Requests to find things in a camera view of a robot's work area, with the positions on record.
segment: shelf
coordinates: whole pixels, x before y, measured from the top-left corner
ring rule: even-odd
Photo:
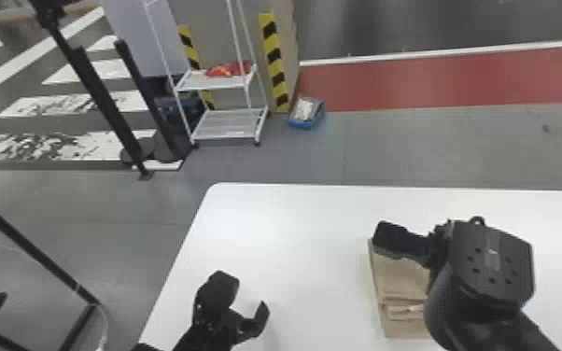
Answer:
[[[258,132],[260,118],[267,113],[267,107],[225,111],[207,110],[192,136],[194,140],[254,138]]]
[[[250,84],[257,65],[250,67],[250,73],[246,75],[246,85]],[[218,89],[234,89],[245,86],[242,76],[234,77],[208,77],[204,73],[206,70],[188,70],[181,80],[176,84],[177,91],[212,91]]]

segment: red floor stripe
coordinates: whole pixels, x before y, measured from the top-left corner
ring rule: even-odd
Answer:
[[[562,49],[302,67],[329,111],[562,103]]]

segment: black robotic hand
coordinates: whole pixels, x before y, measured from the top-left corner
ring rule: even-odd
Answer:
[[[487,227],[448,221],[429,236],[381,222],[375,251],[429,269],[425,324],[451,351],[557,351],[521,311],[534,293],[531,245]]]
[[[266,326],[270,311],[264,302],[253,318],[231,309],[240,281],[222,271],[211,274],[196,293],[191,326],[173,351],[230,351],[235,345],[257,338]],[[160,351],[138,344],[133,351]]]

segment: black pole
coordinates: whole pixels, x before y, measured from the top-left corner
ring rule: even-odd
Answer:
[[[80,316],[78,316],[77,321],[74,323],[74,326],[67,333],[67,336],[65,336],[65,340],[63,340],[61,347],[59,347],[59,351],[67,351],[72,349],[72,346],[74,346],[74,342],[77,340],[78,335],[80,335],[80,333],[83,331],[83,328],[90,320],[91,315],[96,310],[96,308],[98,307],[95,304],[88,304],[87,306],[85,306],[85,309],[83,309],[83,312],[81,312]]]
[[[128,158],[131,158],[132,163],[137,166],[140,172],[140,179],[150,179],[152,173],[148,171],[144,165],[144,160],[152,154],[154,150],[154,141],[149,140],[143,146],[135,139],[131,127],[126,122],[126,119],[121,115],[113,101],[111,94],[105,87],[105,83],[98,77],[96,70],[93,69],[90,59],[87,56],[84,48],[72,49],[61,34],[59,30],[59,19],[65,16],[61,0],[29,0],[31,5],[35,8],[35,17],[39,24],[48,30],[50,36],[57,43],[57,46],[65,56],[70,65],[77,73],[81,83],[85,89],[90,93],[91,98],[98,106],[100,112],[111,129],[116,133],[118,139],[124,146],[126,152],[120,153],[120,158],[129,163]]]
[[[168,129],[168,124],[163,119],[163,116],[159,113],[159,108],[157,108],[157,104],[155,103],[154,97],[150,94],[148,89],[148,85],[145,82],[142,74],[139,72],[139,68],[133,59],[133,55],[131,54],[131,49],[129,49],[129,45],[122,39],[118,39],[115,43],[116,51],[118,52],[119,56],[126,64],[126,68],[131,73],[131,77],[137,86],[137,89],[142,94],[146,105],[148,106],[148,110],[150,111],[150,115],[155,120],[157,124],[157,128],[159,132],[163,136],[163,140],[165,145],[173,152],[178,152],[178,147],[176,146],[174,137],[170,133]]]
[[[39,262],[50,273],[56,276],[68,288],[75,291],[85,302],[92,304],[100,304],[91,293],[85,289],[79,282],[63,270],[54,260],[48,257],[37,246],[31,243],[24,235],[22,235],[15,227],[13,227],[6,219],[0,216],[0,232],[9,238],[15,245],[19,246],[31,258]]]
[[[109,94],[105,87],[105,83],[98,77],[96,70],[93,69],[85,49],[82,47],[72,49],[58,28],[49,28],[48,30],[67,61],[70,62],[70,65],[77,73],[81,83],[90,93],[98,109],[105,116],[107,123],[109,123],[111,129],[118,136],[128,156],[137,166],[142,178],[150,178],[151,173],[144,165],[144,159],[147,156],[146,152],[133,135],[126,119],[119,112],[116,103],[111,98],[111,94]]]
[[[0,347],[8,351],[31,351],[28,348],[8,339],[8,337],[0,334]]]

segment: striped post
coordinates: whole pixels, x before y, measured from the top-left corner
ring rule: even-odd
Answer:
[[[260,28],[263,31],[263,49],[268,62],[268,74],[273,84],[276,112],[288,113],[289,95],[284,73],[285,66],[281,57],[281,41],[272,12],[260,14]]]
[[[191,69],[202,69],[201,60],[198,57],[198,51],[191,40],[190,27],[185,24],[179,25],[178,35],[181,37],[181,42],[183,42],[183,46],[185,47],[185,56],[190,62]],[[214,95],[211,91],[199,91],[199,93],[201,94],[201,99],[203,99],[209,109],[216,109],[216,104],[214,104]]]

